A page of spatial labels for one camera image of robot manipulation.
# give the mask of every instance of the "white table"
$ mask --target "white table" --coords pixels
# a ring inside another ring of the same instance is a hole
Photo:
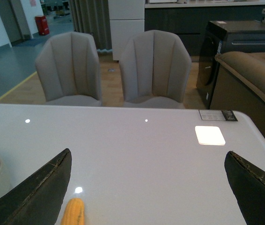
[[[233,150],[265,170],[265,140],[235,115],[238,122],[201,120],[197,110],[0,105],[0,156],[17,185],[70,149],[56,224],[81,197],[87,225],[245,225],[224,159]],[[226,144],[200,145],[195,126],[218,126]]]

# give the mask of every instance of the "yellow floor stripe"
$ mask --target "yellow floor stripe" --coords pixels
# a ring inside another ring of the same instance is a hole
[[[7,91],[5,94],[3,94],[2,96],[0,96],[0,100],[2,100],[5,96],[7,96],[8,94],[10,94],[12,91],[14,91],[16,88],[18,88],[20,85],[22,85],[23,83],[25,83],[26,81],[28,81],[30,78],[32,78],[34,75],[36,75],[37,72],[32,73],[29,77],[27,77],[25,80],[21,81],[19,84],[17,84],[15,87],[13,87],[11,90]]]

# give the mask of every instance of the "corn cob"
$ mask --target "corn cob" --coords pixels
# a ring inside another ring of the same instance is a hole
[[[80,198],[69,200],[61,225],[84,225],[84,202]]]

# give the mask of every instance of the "wooden floor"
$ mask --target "wooden floor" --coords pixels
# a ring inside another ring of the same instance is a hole
[[[100,53],[99,60],[102,74],[103,106],[121,107],[123,93],[119,64],[112,59],[111,53]],[[204,104],[196,89],[198,63],[193,62],[190,77],[184,96],[184,106],[187,109],[204,109]],[[36,73],[17,85],[14,89],[0,98],[4,104],[34,104],[45,103],[44,92]]]

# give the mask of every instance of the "gray curtain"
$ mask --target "gray curtain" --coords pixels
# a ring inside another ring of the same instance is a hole
[[[112,49],[107,0],[69,0],[74,30],[93,35],[96,48]]]

